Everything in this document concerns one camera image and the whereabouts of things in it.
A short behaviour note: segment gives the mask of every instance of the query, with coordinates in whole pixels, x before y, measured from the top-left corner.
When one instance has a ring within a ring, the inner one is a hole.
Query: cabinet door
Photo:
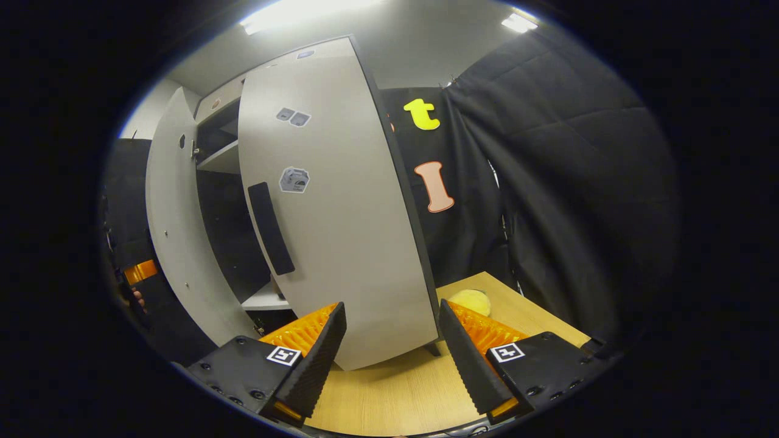
[[[425,281],[393,157],[351,42],[300,52],[311,50],[247,74],[238,155],[252,224],[291,308],[303,316],[344,302],[347,333],[335,362],[349,370],[435,340],[435,291]],[[282,108],[310,118],[298,127]],[[305,190],[282,190],[288,168],[307,172]],[[249,189],[263,182],[273,212],[252,205]],[[268,214],[275,214],[294,264],[286,274],[274,269],[272,242],[258,228],[258,216]]]
[[[255,337],[219,269],[200,212],[192,143],[197,127],[179,88],[154,132],[146,164],[146,217],[160,267],[178,301],[217,346]]]

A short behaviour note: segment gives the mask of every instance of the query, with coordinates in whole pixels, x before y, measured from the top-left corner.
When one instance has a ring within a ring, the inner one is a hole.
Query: table surface
[[[482,272],[436,289],[439,299],[463,289],[484,291],[490,317],[530,336],[552,331],[581,347],[586,334]],[[481,418],[465,389],[446,342],[441,356],[417,348],[362,369],[333,364],[307,426],[363,436],[397,436],[449,429]]]

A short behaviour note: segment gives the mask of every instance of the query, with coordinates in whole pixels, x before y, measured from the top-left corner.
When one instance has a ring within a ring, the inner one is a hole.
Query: yellow sponge
[[[459,304],[484,316],[489,316],[489,313],[492,310],[492,305],[490,304],[487,295],[476,289],[464,289],[459,291],[452,295],[452,298],[449,298],[447,301]]]

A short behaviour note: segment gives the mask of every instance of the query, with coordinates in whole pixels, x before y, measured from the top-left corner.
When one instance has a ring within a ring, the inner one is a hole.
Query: ceiling
[[[236,23],[167,77],[205,96],[288,51],[353,34],[379,88],[436,87],[517,37],[500,25],[510,9],[490,0],[383,0],[253,35]]]

